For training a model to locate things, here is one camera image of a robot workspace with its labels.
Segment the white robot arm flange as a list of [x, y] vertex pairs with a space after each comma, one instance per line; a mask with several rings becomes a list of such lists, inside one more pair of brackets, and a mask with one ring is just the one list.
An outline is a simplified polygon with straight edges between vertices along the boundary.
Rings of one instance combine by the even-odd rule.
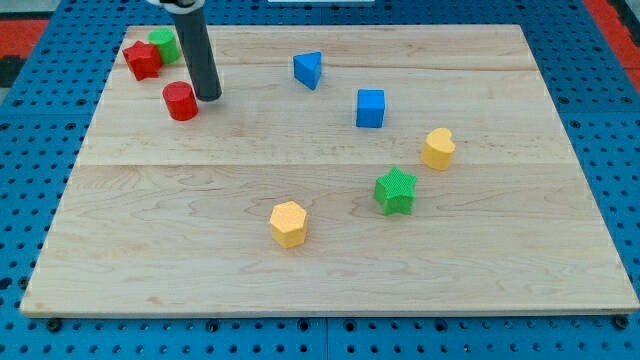
[[171, 14], [185, 15], [201, 9], [205, 0], [146, 0], [149, 4], [162, 8]]

